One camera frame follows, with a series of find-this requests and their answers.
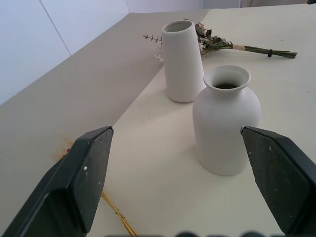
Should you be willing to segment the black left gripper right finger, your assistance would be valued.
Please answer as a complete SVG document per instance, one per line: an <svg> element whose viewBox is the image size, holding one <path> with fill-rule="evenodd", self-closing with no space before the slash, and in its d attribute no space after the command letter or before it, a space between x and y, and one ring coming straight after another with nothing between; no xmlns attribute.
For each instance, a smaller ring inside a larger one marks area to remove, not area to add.
<svg viewBox="0 0 316 237"><path fill-rule="evenodd" d="M270 212L287 237L316 235L316 165L288 137L241 128L255 178Z"/></svg>

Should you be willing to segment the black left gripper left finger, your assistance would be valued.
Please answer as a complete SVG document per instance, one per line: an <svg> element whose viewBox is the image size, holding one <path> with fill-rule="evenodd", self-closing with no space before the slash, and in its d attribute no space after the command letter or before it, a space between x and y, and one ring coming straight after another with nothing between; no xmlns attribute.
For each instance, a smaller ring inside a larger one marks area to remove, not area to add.
<svg viewBox="0 0 316 237"><path fill-rule="evenodd" d="M5 230L5 237L84 237L103 191L111 126L79 137L42 177Z"/></svg>

